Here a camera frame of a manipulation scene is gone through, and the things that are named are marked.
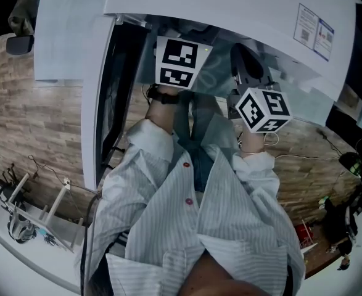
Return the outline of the person's left forearm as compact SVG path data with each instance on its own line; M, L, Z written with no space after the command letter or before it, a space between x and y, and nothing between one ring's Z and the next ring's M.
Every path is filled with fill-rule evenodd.
M169 96L178 95L178 88L170 86L160 85L157 88L157 91ZM152 99L145 118L171 135L173 131L175 111L176 104L163 104L158 100Z

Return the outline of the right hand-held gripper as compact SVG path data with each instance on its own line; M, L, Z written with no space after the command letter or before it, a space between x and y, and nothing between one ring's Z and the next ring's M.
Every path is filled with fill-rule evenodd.
M251 133L276 133L290 122L287 95L257 53L236 43L231 48L231 71L237 87L247 89L243 94L233 89L227 96L228 118L241 119Z

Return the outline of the white black headset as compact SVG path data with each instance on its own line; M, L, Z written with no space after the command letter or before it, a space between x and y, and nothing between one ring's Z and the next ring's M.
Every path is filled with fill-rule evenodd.
M8 234L18 244L24 244L36 237L36 227L16 210L10 213L7 224Z

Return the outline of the black green device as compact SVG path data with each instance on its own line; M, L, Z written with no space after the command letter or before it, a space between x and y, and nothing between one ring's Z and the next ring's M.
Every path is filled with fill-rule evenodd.
M340 164L351 174L362 178L362 159L355 152L346 152L339 157Z

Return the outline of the small table wooden legs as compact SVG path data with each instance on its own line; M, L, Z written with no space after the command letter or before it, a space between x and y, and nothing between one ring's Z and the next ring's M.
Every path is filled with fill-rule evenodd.
M71 232L68 239L64 235L61 235L59 232L59 227L55 225L55 214L64 199L66 194L71 195L71 184L68 178L64 179L62 183L62 188L59 191L57 197L54 200L54 203L48 208L47 205L41 210L39 215L33 215L26 208L23 210L21 205L24 203L24 197L22 194L22 188L24 184L29 180L30 174L26 173L24 177L17 182L15 189L12 191L9 198L5 201L4 205L11 214L11 220L15 220L16 217L22 216L25 220L24 223L28 225L35 226L39 230L45 231L45 234L49 236L50 239L53 239L55 245L63 247L65 250L70 251L71 253L75 250L75 245L78 239L78 236L83 228L84 218L82 213L80 213L80 218L78 219L77 226L74 232Z

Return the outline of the person's bare chest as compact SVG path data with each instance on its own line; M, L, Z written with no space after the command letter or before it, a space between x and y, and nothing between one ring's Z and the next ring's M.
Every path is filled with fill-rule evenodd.
M261 288L238 281L207 252L192 267L178 296L270 296Z

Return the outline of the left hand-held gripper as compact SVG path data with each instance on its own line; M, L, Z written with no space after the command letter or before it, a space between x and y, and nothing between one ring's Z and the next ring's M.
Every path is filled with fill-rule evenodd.
M155 82L191 89L213 47L181 38L157 37Z

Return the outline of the black wristwatch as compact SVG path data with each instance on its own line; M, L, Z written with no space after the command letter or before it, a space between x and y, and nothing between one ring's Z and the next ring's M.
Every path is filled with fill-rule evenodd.
M179 102L179 95L172 95L167 93L161 93L159 90L158 84L150 85L150 88L147 90L147 98L152 99L153 101L160 102L163 105L171 104L176 105Z

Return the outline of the white microwave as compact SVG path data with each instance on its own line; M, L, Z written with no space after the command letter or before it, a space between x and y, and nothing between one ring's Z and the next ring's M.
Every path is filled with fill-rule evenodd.
M299 4L321 17L334 31L327 62L294 40ZM214 25L231 35L254 40L287 55L284 69L304 91L315 88L336 102L350 65L357 0L105 0L103 15L94 22L86 58L81 104L81 150L84 185L95 189L96 127L99 91L110 39L118 16L170 16Z

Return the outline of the rectangular label sticker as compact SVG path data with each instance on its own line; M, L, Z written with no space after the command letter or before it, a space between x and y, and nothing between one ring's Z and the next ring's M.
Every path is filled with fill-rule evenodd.
M303 4L299 4L294 40L312 50L325 61L331 58L334 29Z

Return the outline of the person's right forearm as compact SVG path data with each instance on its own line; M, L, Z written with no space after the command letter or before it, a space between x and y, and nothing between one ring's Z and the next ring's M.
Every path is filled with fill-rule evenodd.
M251 133L248 127L246 125L243 125L240 156L242 158L246 158L264 152L264 138L264 134Z

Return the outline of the white desk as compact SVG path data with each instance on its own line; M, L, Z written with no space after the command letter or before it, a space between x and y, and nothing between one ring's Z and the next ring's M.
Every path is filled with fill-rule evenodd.
M79 296L74 253L48 243L42 231L24 244L8 234L0 201L0 296Z

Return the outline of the blue jeans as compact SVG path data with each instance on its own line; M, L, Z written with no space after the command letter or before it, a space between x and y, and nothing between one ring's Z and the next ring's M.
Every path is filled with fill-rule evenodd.
M229 161L239 150L232 121L223 116L215 97L208 94L179 93L174 131L178 144L191 156L197 192L205 190L214 162L204 147L211 144L218 146Z

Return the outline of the white cloth covered table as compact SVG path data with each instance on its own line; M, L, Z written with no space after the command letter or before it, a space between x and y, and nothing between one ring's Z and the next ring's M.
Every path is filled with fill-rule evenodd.
M94 22L105 0L39 0L35 27L36 81L81 80Z

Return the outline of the light striped shirt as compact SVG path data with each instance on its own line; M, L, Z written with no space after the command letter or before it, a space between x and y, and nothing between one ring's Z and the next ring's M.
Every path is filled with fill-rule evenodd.
M107 260L110 286L121 296L176 295L207 251L234 279L282 296L287 275L294 294L305 277L295 229L279 205L279 179L267 152L228 160L216 145L201 199L189 152L149 120L127 132L128 149L106 177L98 204L90 270ZM129 230L125 257L107 253Z

